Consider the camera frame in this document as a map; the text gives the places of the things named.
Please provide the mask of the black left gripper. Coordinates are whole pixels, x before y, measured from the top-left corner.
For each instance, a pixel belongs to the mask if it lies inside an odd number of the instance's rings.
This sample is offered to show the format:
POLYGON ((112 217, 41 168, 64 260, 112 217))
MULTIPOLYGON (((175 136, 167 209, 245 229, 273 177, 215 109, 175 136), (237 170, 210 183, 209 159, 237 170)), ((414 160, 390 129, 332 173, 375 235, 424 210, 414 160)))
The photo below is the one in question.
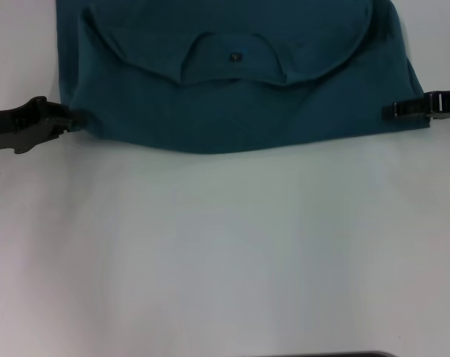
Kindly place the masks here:
POLYGON ((86 115, 46 97, 34 97, 23 109, 0 111, 0 150, 23 154, 64 132, 86 127, 86 115))

